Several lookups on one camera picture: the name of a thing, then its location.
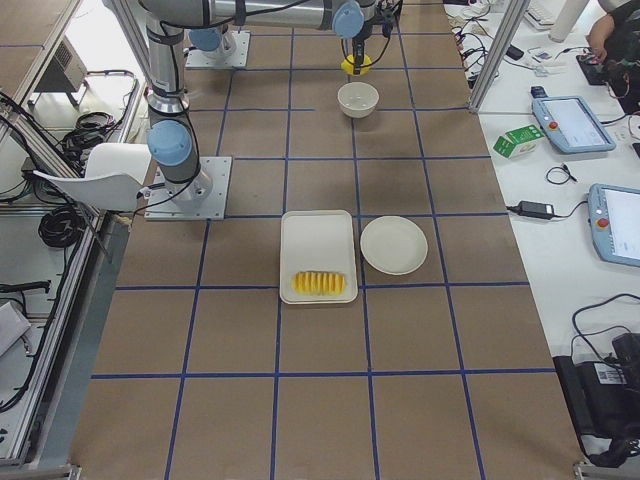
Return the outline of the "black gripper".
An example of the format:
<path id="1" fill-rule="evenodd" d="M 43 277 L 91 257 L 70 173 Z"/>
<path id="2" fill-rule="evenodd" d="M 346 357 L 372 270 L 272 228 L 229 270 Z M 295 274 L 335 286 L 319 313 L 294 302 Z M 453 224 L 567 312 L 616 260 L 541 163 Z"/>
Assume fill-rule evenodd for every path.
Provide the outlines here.
<path id="1" fill-rule="evenodd" d="M 352 39 L 352 57 L 354 65 L 354 73 L 361 74 L 363 72 L 363 66 L 361 64 L 365 63 L 365 30 L 362 29 L 353 39 Z"/>

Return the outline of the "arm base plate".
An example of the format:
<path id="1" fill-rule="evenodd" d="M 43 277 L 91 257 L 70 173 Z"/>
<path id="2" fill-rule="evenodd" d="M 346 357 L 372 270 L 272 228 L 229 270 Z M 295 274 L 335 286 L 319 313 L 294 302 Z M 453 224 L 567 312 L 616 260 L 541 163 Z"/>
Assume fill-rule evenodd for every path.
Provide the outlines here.
<path id="1" fill-rule="evenodd" d="M 197 50 L 192 44 L 186 56 L 186 68 L 191 70 L 233 70 L 244 69 L 248 59 L 250 33 L 229 30 L 236 41 L 236 50 L 229 56 L 209 56 Z"/>
<path id="2" fill-rule="evenodd" d="M 223 220 L 231 177 L 232 158 L 201 157 L 200 174 L 186 191 L 170 200 L 180 188 L 167 183 L 160 168 L 156 169 L 154 184 L 164 186 L 151 191 L 151 206 L 144 210 L 149 221 Z"/>

